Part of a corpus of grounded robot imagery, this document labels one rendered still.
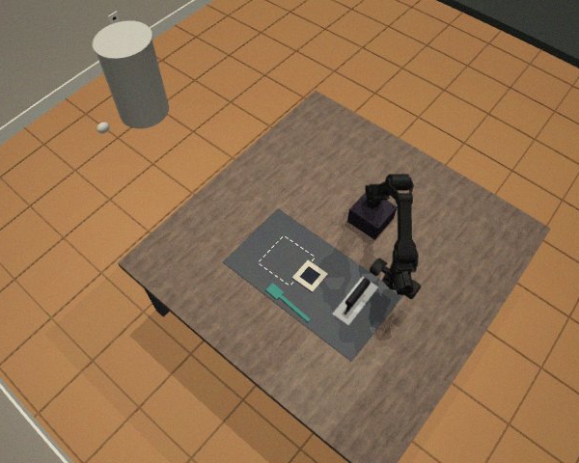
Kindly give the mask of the teal small trowel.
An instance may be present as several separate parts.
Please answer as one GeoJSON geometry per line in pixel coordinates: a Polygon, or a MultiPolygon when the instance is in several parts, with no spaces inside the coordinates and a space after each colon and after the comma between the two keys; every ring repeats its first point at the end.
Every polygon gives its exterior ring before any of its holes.
{"type": "Polygon", "coordinates": [[[280,298],[282,301],[284,301],[290,308],[292,308],[297,314],[299,314],[305,321],[307,321],[308,323],[311,321],[310,318],[308,318],[304,313],[299,311],[288,299],[286,299],[283,296],[284,292],[280,288],[275,286],[273,283],[266,289],[266,291],[270,295],[272,295],[276,300],[278,300],[280,298]]]}

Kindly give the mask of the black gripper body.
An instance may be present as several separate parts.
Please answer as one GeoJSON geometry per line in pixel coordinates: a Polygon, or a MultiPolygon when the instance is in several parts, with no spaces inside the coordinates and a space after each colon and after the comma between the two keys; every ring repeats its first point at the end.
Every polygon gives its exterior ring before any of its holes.
{"type": "MultiPolygon", "coordinates": [[[[384,273],[383,280],[395,285],[395,280],[394,280],[395,275],[391,272],[391,269],[389,269],[385,266],[386,264],[387,264],[387,262],[385,262],[384,260],[377,259],[375,261],[375,263],[372,265],[370,272],[373,273],[375,276],[378,276],[379,272],[381,271],[382,273],[384,273]]],[[[405,294],[410,299],[413,299],[415,297],[415,295],[418,293],[418,290],[421,287],[421,285],[418,282],[416,282],[415,280],[413,280],[412,282],[413,282],[413,286],[414,286],[414,291],[412,293],[405,294]]]]}

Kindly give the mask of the tan tile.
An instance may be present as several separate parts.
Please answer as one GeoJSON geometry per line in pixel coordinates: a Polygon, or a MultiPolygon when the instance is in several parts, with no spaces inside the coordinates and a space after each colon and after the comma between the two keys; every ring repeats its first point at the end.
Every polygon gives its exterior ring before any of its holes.
{"type": "Polygon", "coordinates": [[[307,260],[292,278],[314,292],[327,275],[328,273],[307,260]]]}

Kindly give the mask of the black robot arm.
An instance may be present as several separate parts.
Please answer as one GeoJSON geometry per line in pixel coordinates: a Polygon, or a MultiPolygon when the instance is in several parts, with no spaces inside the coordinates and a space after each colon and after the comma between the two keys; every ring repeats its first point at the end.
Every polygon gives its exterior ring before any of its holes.
{"type": "Polygon", "coordinates": [[[405,295],[414,291],[411,272],[416,272],[419,254],[412,240],[412,190],[414,183],[409,175],[388,174],[385,181],[379,184],[366,185],[367,198],[364,205],[376,211],[382,201],[395,199],[398,208],[398,239],[394,244],[391,272],[395,275],[397,294],[405,295]],[[398,190],[408,190],[409,193],[399,193],[398,190]]]}

